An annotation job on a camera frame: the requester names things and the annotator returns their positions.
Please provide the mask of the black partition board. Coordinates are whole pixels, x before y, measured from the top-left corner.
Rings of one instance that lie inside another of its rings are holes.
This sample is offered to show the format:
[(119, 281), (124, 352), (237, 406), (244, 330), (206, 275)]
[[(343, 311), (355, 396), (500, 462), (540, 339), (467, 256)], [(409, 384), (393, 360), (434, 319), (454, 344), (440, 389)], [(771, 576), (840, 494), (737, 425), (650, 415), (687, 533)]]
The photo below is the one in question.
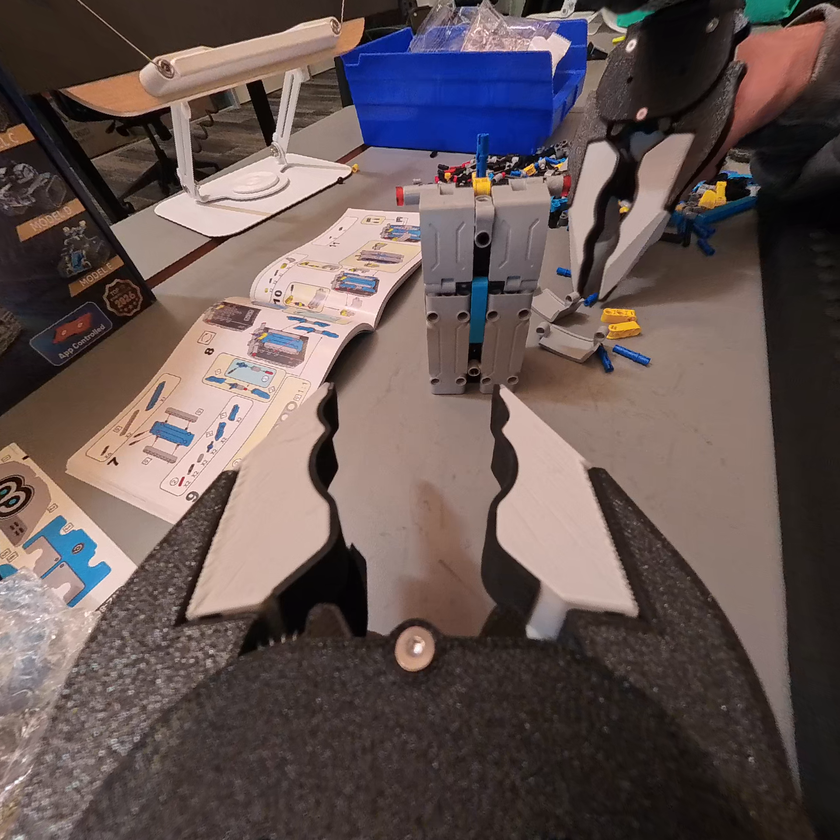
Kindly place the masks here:
[(2, 1), (2, 67), (27, 94), (140, 70), (195, 46), (310, 20), (389, 13), (397, 1)]

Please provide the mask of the tan board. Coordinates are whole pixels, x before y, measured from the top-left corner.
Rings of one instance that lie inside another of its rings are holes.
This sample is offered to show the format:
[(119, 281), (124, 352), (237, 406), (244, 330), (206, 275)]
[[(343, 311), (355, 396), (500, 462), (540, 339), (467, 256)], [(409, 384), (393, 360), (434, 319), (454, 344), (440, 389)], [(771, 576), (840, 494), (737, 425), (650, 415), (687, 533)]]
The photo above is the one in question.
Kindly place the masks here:
[(325, 17), (273, 35), (158, 56), (141, 70), (64, 92), (111, 116), (137, 116), (340, 56), (360, 43), (363, 31), (362, 17), (342, 23)]

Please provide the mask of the brick instruction booklet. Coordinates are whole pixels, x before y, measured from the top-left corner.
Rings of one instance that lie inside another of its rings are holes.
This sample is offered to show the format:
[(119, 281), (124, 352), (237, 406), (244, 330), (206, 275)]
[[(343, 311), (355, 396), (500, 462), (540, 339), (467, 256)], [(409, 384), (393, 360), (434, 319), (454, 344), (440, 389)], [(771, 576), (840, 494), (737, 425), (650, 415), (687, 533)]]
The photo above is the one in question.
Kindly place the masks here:
[(177, 522), (319, 388), (356, 334), (375, 329), (420, 265), (420, 242), (419, 213), (348, 209), (264, 268), (248, 297), (205, 310), (67, 473)]

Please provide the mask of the pile of small toy bricks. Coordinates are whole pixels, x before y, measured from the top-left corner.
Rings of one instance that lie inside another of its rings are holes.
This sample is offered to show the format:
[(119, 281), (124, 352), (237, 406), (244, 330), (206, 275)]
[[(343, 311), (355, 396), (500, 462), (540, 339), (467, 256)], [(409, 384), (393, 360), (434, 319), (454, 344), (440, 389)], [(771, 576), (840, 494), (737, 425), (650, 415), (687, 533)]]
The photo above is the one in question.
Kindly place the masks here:
[[(560, 197), (551, 200), (549, 226), (566, 227), (571, 194), (569, 147), (569, 141), (563, 140), (540, 149), (536, 154), (491, 154), (487, 157), (486, 175), (494, 185), (526, 177), (559, 175)], [(750, 175), (735, 171), (721, 171), (711, 180), (697, 183), (687, 197), (677, 203), (666, 223), (662, 240), (683, 247), (695, 243), (705, 255), (712, 256), (715, 249), (710, 239), (716, 233), (716, 225), (753, 209), (759, 190)]]

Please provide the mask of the person's right hand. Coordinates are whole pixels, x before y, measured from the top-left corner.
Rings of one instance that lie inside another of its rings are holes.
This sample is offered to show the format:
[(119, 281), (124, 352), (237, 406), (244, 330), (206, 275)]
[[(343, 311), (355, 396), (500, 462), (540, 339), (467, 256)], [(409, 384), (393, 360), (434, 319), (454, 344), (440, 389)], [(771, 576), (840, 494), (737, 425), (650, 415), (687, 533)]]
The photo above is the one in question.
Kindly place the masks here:
[(803, 93), (826, 34), (826, 22), (801, 24), (747, 37), (737, 51), (746, 73), (738, 88), (725, 149), (760, 130)]

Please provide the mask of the grey blue toy brick assembly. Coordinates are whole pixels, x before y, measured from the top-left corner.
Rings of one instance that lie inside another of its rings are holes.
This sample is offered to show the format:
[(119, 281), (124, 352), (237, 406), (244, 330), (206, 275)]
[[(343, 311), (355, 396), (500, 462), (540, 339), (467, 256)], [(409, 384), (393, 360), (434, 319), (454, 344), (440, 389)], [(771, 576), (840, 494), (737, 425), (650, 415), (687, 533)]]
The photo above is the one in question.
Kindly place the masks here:
[(482, 393), (519, 382), (561, 178), (546, 175), (494, 185), (487, 133), (467, 165), (441, 168), (430, 184), (396, 189), (416, 205), (422, 247), (428, 377), (436, 395)]

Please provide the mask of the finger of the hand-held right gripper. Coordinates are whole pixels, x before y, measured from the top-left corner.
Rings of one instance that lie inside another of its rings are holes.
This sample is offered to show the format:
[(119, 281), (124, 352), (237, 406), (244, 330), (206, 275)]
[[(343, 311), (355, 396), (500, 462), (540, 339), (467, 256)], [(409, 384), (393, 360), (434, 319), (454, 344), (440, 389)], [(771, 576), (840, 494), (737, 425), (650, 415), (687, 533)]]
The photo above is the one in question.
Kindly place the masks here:
[(631, 167), (634, 192), (626, 213), (620, 213), (618, 197), (605, 200), (602, 230), (587, 246), (587, 293), (606, 301), (665, 231), (695, 139), (694, 133), (667, 134), (642, 155)]
[(570, 257), (574, 290), (606, 301), (628, 272), (631, 239), (623, 234), (621, 201), (631, 198), (628, 136), (589, 143), (574, 178), (570, 206)]

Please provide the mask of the grey desk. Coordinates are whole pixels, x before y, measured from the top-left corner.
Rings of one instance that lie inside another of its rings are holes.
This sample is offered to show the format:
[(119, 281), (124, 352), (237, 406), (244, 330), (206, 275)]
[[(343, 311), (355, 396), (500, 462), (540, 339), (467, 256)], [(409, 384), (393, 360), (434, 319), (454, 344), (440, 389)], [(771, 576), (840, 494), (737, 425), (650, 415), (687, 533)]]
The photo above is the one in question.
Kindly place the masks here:
[[(16, 443), (135, 562), (164, 521), (66, 474), (68, 458), (147, 384), (211, 303), (244, 296), (275, 258), (347, 207), (394, 207), (397, 185), (463, 155), (365, 148), (352, 108), (295, 134), (304, 153), (360, 171), (223, 242), (145, 209), (114, 232), (157, 302), (2, 415)], [(763, 682), (794, 774), (783, 560), (756, 214), (728, 221), (717, 254), (660, 244), (622, 284), (637, 310), (628, 344), (648, 367), (615, 371), (528, 348), (517, 395), (594, 466), (606, 469), (716, 597)], [(331, 486), (343, 533), (366, 558), (370, 626), (412, 617), (471, 635), (491, 602), (480, 580), (490, 472), (490, 398), (431, 393), (420, 274), (390, 299), (332, 368), (339, 404)]]

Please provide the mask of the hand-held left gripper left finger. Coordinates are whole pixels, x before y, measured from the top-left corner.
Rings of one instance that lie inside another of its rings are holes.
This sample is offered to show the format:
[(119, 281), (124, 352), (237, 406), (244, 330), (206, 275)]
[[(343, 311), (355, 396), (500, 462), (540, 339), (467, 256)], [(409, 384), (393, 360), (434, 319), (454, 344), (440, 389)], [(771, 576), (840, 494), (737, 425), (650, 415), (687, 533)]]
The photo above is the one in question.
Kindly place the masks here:
[(344, 541), (329, 494), (338, 426), (334, 385), (322, 384), (244, 458), (187, 621), (250, 615), (274, 634), (293, 634), (314, 606), (332, 604), (352, 635), (366, 635), (366, 564)]

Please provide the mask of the clear plastic bags of bricks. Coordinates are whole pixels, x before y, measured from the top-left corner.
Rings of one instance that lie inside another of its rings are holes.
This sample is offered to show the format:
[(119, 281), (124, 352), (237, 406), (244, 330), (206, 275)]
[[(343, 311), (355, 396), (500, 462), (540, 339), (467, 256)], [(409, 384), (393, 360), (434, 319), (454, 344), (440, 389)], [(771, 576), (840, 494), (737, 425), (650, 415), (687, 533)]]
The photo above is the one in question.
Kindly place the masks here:
[(490, 2), (461, 6), (439, 2), (407, 50), (413, 54), (545, 51), (556, 65), (572, 47), (571, 37), (560, 35), (558, 26), (557, 20), (500, 14)]

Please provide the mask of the blue sticker sheet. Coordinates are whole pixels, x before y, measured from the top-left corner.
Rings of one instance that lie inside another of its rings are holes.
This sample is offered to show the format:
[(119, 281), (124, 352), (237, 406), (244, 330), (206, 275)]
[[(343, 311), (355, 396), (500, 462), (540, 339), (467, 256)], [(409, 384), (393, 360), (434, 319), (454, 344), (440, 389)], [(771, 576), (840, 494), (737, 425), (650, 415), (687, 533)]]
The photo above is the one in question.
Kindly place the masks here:
[(135, 572), (116, 543), (16, 444), (1, 452), (1, 573), (30, 569), (68, 607), (92, 611)]

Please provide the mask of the toy robot kit box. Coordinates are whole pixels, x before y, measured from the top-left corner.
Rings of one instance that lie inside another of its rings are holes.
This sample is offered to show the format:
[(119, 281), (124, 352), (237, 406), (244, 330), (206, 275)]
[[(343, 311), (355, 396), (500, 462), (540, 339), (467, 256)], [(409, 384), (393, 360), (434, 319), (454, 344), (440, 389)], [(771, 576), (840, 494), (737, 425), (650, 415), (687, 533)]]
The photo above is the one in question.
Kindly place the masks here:
[(155, 301), (14, 80), (1, 73), (1, 412)]

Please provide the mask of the white desk stand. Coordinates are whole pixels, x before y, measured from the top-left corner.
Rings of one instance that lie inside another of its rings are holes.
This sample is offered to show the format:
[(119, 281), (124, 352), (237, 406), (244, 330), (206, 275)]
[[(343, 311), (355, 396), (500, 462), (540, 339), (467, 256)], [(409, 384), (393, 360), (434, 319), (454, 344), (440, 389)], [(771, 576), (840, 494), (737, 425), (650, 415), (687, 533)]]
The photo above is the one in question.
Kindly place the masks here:
[[(291, 154), (291, 127), (309, 65), (356, 47), (364, 19), (323, 17), (283, 32), (219, 47), (198, 46), (151, 59), (141, 70), (65, 89), (117, 117), (169, 108), (182, 192), (158, 203), (160, 217), (208, 238), (236, 235), (351, 175), (346, 164)], [(266, 155), (203, 182), (194, 175), (192, 100), (285, 71), (276, 128)]]

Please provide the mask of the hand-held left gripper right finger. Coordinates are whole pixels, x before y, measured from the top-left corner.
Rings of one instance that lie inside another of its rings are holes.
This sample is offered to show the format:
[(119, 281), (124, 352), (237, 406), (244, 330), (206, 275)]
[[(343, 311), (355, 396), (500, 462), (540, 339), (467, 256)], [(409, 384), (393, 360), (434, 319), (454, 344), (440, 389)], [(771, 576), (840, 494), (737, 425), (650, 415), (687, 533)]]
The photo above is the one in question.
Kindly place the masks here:
[(506, 386), (491, 400), (490, 504), (481, 577), (531, 639), (560, 635), (570, 611), (638, 617), (590, 464)]

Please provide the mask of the blue plastic bin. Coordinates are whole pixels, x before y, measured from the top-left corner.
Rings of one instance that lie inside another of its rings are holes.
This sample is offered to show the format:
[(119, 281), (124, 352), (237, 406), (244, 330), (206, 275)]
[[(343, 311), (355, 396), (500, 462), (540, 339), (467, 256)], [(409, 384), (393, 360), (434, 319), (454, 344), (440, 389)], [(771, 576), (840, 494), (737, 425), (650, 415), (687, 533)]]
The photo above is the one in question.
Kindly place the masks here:
[(547, 52), (412, 53), (404, 28), (342, 57), (363, 142), (382, 148), (533, 153), (562, 123), (586, 72), (586, 22), (561, 20), (570, 47), (556, 70)]

